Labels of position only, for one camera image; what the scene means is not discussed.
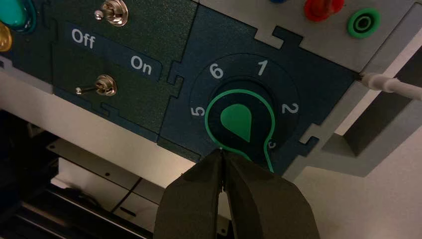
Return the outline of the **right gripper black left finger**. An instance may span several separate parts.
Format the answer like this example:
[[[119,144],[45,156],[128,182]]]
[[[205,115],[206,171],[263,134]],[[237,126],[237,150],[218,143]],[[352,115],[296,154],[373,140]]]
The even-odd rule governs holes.
[[[155,239],[215,239],[227,151],[216,149],[169,184],[157,211]]]

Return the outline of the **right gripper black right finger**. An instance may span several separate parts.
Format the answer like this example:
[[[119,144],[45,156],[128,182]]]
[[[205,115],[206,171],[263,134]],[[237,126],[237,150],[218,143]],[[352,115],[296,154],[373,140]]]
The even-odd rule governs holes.
[[[298,187],[224,151],[224,190],[236,239],[318,239],[310,204]]]

